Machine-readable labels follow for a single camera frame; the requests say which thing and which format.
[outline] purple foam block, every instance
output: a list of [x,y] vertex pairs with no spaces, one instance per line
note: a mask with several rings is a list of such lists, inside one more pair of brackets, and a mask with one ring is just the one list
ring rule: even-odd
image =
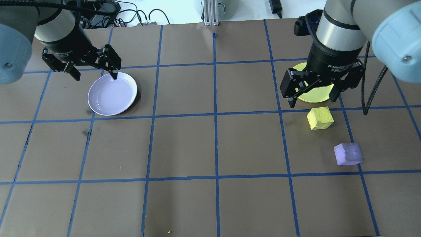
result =
[[356,165],[364,161],[358,143],[341,143],[334,150],[338,165]]

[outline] yellow foam block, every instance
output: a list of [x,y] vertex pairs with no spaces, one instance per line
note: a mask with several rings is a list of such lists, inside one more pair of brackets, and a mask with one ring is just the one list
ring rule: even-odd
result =
[[329,107],[312,108],[307,114],[307,119],[311,130],[326,129],[334,122]]

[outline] blue tape grid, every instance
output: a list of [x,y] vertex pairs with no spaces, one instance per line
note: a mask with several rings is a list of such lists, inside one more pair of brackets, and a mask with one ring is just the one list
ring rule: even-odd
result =
[[[308,112],[309,109],[285,109],[282,110],[280,106],[280,99],[277,89],[277,82],[276,82],[276,75],[275,75],[275,69],[274,69],[274,62],[282,62],[282,61],[305,61],[306,58],[293,58],[293,59],[273,59],[272,55],[272,47],[270,44],[270,38],[269,38],[269,32],[267,29],[266,20],[264,20],[264,26],[265,26],[265,32],[266,32],[266,38],[268,42],[269,47],[269,54],[270,54],[270,60],[250,60],[250,61],[234,61],[234,62],[217,62],[216,61],[216,34],[214,33],[212,35],[213,37],[213,62],[206,62],[206,63],[190,63],[190,64],[170,64],[170,65],[160,65],[160,53],[161,53],[161,44],[162,44],[162,34],[163,34],[163,27],[161,26],[160,29],[160,41],[159,41],[159,49],[158,49],[158,59],[157,59],[157,65],[145,65],[145,66],[132,66],[132,67],[122,67],[122,69],[128,69],[128,68],[156,68],[156,79],[155,79],[155,95],[154,95],[154,106],[153,106],[153,114],[151,116],[121,116],[121,117],[106,117],[106,118],[95,118],[95,113],[92,114],[92,118],[88,119],[61,119],[61,120],[37,120],[37,115],[41,106],[42,99],[45,94],[45,90],[47,88],[48,81],[50,79],[52,71],[33,71],[33,72],[25,72],[25,74],[34,74],[34,73],[48,73],[47,80],[45,82],[43,92],[41,94],[40,101],[38,103],[38,107],[36,110],[36,113],[34,115],[34,119],[31,121],[0,121],[0,124],[20,124],[20,123],[31,123],[31,128],[28,133],[28,137],[24,146],[24,149],[22,151],[21,158],[19,160],[18,169],[15,173],[15,177],[13,182],[0,182],[0,185],[10,185],[11,189],[5,204],[5,207],[3,209],[3,213],[1,215],[0,219],[0,227],[3,224],[4,217],[8,208],[8,205],[10,203],[11,195],[13,193],[13,189],[16,184],[49,184],[49,183],[76,183],[77,184],[77,191],[75,194],[75,201],[73,204],[72,209],[72,215],[70,218],[69,223],[69,229],[67,236],[69,237],[71,234],[72,229],[72,223],[74,219],[74,214],[77,206],[77,199],[80,191],[80,185],[82,183],[112,183],[112,182],[145,182],[145,193],[144,193],[144,206],[142,211],[142,223],[141,223],[141,236],[144,236],[144,228],[145,228],[145,217],[146,217],[146,210],[147,210],[147,195],[148,195],[148,189],[149,189],[149,182],[155,182],[155,181],[165,181],[165,180],[209,180],[214,179],[216,182],[216,222],[217,222],[217,236],[220,236],[220,217],[219,217],[219,179],[231,179],[231,178],[288,178],[289,185],[290,185],[290,194],[291,194],[291,203],[293,206],[293,216],[294,221],[296,225],[296,234],[297,236],[300,236],[299,232],[299,225],[298,225],[298,216],[296,212],[296,204],[295,204],[295,198],[294,198],[294,191],[293,191],[293,182],[292,177],[310,177],[310,176],[337,176],[337,175],[360,175],[362,180],[362,185],[364,188],[364,192],[367,199],[368,208],[371,214],[371,218],[373,221],[373,226],[376,232],[377,236],[380,236],[379,229],[377,227],[376,218],[374,216],[374,212],[371,206],[370,197],[368,194],[368,189],[364,180],[364,175],[372,175],[372,174],[395,174],[395,173],[421,173],[421,170],[384,170],[384,171],[363,171],[361,166],[358,165],[358,172],[325,172],[325,173],[291,173],[290,165],[289,165],[289,159],[288,159],[288,150],[286,146],[286,139],[285,139],[285,130],[283,125],[283,119],[282,119],[282,113],[296,113],[296,112]],[[111,42],[112,37],[112,30],[110,31],[109,35],[109,43]],[[216,69],[217,65],[221,64],[242,64],[242,63],[260,63],[260,62],[270,62],[272,67],[272,76],[274,80],[274,88],[275,88],[275,95],[277,99],[277,105],[278,110],[266,110],[266,111],[242,111],[242,112],[223,112],[218,113],[217,112],[217,87],[216,87]],[[196,66],[196,65],[213,65],[213,76],[214,76],[214,113],[194,113],[194,114],[176,114],[176,115],[156,115],[156,101],[157,101],[157,89],[158,89],[158,78],[159,78],[159,68],[160,67],[183,67],[183,66]],[[89,68],[89,69],[81,69],[80,71],[90,71],[90,70],[98,70],[96,68]],[[418,134],[419,139],[421,140],[421,133],[418,128],[418,125],[414,119],[414,116],[412,114],[411,108],[421,108],[421,105],[408,105],[407,100],[405,99],[405,96],[398,84],[398,81],[395,77],[393,77],[396,86],[398,87],[398,90],[401,94],[401,97],[404,101],[404,106],[378,106],[378,107],[371,107],[372,110],[376,109],[397,109],[397,108],[406,108],[409,112],[410,118],[412,120],[412,123],[414,125],[414,128]],[[342,111],[345,117],[346,125],[349,132],[349,137],[351,142],[354,142],[351,127],[349,125],[349,121],[346,115],[346,112],[349,110],[362,110],[361,107],[355,107],[355,108],[345,108],[342,98],[339,98],[341,103],[341,108],[332,108],[331,111]],[[284,146],[284,152],[285,152],[285,161],[287,165],[287,173],[286,174],[262,174],[262,175],[219,175],[218,174],[218,116],[221,115],[234,115],[234,114],[259,114],[259,113],[278,113],[280,117],[280,126],[282,131],[282,142]],[[215,121],[215,176],[187,176],[187,177],[163,177],[163,178],[150,178],[150,164],[151,164],[151,155],[152,155],[152,142],[153,142],[153,131],[154,131],[154,125],[155,125],[155,118],[170,118],[170,117],[188,117],[188,116],[214,116]],[[146,178],[131,178],[131,179],[103,179],[103,180],[83,180],[83,169],[85,165],[86,155],[88,151],[89,141],[91,137],[91,132],[93,128],[93,123],[96,120],[115,120],[115,119],[152,119],[151,124],[151,135],[149,140],[149,154],[148,154],[148,165],[147,165],[147,177]],[[28,146],[29,139],[31,137],[31,133],[34,127],[35,123],[60,123],[60,122],[83,122],[83,121],[90,121],[91,126],[89,130],[89,134],[86,141],[85,151],[83,155],[83,161],[81,164],[81,170],[78,180],[40,180],[40,181],[17,181],[17,177],[19,175],[19,171],[25,156],[26,148]]]
[[160,29],[160,36],[159,36],[159,47],[158,47],[158,60],[157,60],[157,72],[155,78],[155,95],[154,95],[154,107],[152,112],[152,124],[151,124],[151,136],[149,139],[149,153],[148,153],[148,166],[146,171],[146,182],[145,182],[145,193],[143,199],[143,210],[142,210],[142,223],[141,223],[141,231],[140,236],[144,236],[145,233],[145,221],[146,221],[146,207],[148,201],[148,190],[149,190],[149,176],[151,172],[151,157],[152,157],[152,142],[154,138],[154,128],[155,128],[155,114],[157,108],[157,92],[158,92],[158,78],[159,78],[159,68],[160,68],[160,60],[161,60],[161,45],[162,45],[162,31],[163,26],[161,25]]

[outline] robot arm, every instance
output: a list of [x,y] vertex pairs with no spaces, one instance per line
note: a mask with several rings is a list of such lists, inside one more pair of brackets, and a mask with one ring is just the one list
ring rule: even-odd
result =
[[42,59],[53,71],[63,71],[78,81],[80,72],[74,66],[89,65],[117,79],[121,58],[110,45],[92,46],[70,10],[0,5],[0,84],[21,78],[34,36],[45,46]]
[[280,85],[291,108],[315,87],[333,84],[332,102],[357,87],[365,71],[357,57],[367,39],[396,77],[421,82],[421,1],[328,0],[324,10],[300,17],[294,33],[311,35],[313,44],[306,68],[289,68]]

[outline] white plate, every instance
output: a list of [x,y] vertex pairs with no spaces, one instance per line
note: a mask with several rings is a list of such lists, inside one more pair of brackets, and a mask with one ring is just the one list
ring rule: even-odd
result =
[[117,80],[106,74],[96,80],[88,92],[89,107],[97,114],[116,115],[127,110],[137,94],[134,79],[126,73],[118,73]]

